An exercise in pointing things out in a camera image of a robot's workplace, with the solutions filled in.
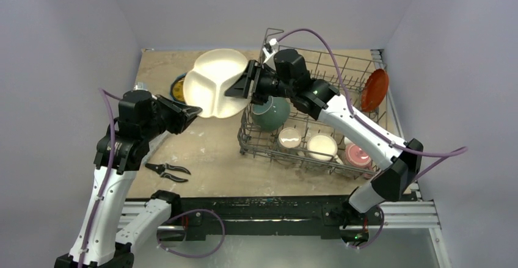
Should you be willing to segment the green floral mug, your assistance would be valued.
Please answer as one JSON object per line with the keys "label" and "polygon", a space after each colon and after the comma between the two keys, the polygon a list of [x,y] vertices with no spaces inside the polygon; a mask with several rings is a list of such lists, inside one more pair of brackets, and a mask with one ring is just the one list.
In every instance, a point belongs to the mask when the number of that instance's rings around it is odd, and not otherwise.
{"label": "green floral mug", "polygon": [[338,145],[336,141],[327,134],[316,134],[311,137],[307,144],[307,155],[310,158],[321,162],[336,162],[343,165],[338,156]]}

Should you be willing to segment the orange red plate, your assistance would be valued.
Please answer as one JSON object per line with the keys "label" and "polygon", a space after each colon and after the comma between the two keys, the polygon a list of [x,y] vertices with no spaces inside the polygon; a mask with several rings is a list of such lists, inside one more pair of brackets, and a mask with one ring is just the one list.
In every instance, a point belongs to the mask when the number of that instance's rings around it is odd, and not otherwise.
{"label": "orange red plate", "polygon": [[387,94],[389,83],[390,78],[384,69],[373,71],[362,90],[360,109],[363,112],[372,112],[378,108]]}

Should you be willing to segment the white scalloped teal bowl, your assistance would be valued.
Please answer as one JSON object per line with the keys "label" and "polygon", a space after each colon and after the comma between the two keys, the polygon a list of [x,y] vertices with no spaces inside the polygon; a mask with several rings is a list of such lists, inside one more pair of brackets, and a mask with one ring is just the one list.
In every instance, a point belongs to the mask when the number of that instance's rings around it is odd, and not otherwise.
{"label": "white scalloped teal bowl", "polygon": [[270,96],[264,104],[252,105],[252,121],[261,131],[273,132],[287,121],[290,109],[285,98]]}

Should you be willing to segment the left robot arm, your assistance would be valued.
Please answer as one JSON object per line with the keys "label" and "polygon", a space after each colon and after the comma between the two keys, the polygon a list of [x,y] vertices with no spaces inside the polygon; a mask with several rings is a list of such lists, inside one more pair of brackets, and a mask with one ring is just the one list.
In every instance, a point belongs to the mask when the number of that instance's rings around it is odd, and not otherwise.
{"label": "left robot arm", "polygon": [[181,134],[202,108],[134,89],[119,98],[118,109],[118,117],[108,110],[109,127],[97,143],[92,193],[82,227],[55,267],[132,267],[139,239],[148,237],[160,221],[173,225],[181,219],[179,195],[160,191],[152,199],[151,212],[140,215],[128,234],[117,234],[126,196],[150,142],[165,132]]}

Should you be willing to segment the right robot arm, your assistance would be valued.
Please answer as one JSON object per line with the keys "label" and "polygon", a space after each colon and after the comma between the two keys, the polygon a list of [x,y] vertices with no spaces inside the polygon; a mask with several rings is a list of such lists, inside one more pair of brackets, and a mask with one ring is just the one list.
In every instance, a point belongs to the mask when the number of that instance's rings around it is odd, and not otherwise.
{"label": "right robot arm", "polygon": [[374,160],[381,171],[358,187],[343,207],[350,223],[360,222],[380,203],[398,201],[420,171],[421,142],[407,142],[353,108],[345,92],[312,77],[294,49],[277,51],[263,63],[249,61],[225,96],[250,98],[253,104],[264,104],[270,96],[288,98],[298,111],[340,131]]}

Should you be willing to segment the pink ghost mug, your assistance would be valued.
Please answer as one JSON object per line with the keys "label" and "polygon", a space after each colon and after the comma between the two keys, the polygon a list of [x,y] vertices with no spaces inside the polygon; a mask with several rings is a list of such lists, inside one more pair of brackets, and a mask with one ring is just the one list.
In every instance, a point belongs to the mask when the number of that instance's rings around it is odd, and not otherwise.
{"label": "pink ghost mug", "polygon": [[345,146],[340,158],[347,166],[368,171],[373,170],[371,157],[354,143]]}

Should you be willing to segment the cream divided plate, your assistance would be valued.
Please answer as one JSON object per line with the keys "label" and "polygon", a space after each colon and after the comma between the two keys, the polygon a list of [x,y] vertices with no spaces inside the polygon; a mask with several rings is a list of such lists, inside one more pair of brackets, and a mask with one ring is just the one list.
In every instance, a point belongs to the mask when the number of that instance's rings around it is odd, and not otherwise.
{"label": "cream divided plate", "polygon": [[242,75],[247,57],[234,49],[214,49],[199,56],[186,74],[183,96],[188,106],[202,109],[200,118],[229,118],[243,111],[247,99],[225,96]]}

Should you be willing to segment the cream dragon mug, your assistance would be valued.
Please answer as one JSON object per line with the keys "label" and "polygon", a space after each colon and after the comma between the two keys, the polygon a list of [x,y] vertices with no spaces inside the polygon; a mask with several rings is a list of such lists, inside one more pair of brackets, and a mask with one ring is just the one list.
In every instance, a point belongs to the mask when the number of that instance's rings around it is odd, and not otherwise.
{"label": "cream dragon mug", "polygon": [[283,128],[277,137],[277,148],[284,154],[303,156],[302,136],[296,128]]}

